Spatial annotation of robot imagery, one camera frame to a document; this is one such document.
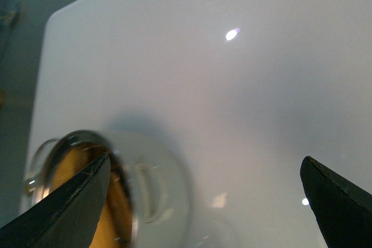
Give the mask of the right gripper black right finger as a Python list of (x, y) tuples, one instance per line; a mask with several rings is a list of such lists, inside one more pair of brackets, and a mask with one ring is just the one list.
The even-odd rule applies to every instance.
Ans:
[(371, 247), (371, 194), (310, 156), (300, 177), (328, 247)]

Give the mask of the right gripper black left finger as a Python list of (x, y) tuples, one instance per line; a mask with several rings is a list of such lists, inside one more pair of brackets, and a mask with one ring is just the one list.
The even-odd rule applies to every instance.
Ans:
[(104, 153), (1, 228), (1, 247), (89, 247), (105, 204), (110, 158)]

